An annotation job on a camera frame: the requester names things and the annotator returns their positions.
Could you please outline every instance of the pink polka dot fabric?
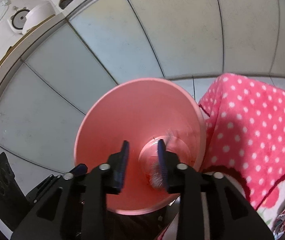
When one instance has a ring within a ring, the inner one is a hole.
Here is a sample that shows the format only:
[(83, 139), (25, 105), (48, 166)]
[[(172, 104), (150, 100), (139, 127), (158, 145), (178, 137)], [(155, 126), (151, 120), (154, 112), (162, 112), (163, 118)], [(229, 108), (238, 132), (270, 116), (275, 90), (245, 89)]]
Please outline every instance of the pink polka dot fabric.
[(285, 91), (224, 74), (199, 106), (209, 116), (202, 171), (234, 177), (257, 209), (285, 180)]

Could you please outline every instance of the patterned fabric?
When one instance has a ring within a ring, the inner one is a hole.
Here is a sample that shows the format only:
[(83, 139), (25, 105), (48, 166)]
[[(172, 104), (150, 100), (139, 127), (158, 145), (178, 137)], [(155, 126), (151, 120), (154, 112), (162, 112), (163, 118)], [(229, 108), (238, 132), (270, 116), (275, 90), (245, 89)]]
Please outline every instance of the patterned fabric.
[(202, 172), (234, 177), (258, 209), (285, 180), (285, 91), (224, 74), (199, 106), (209, 116)]

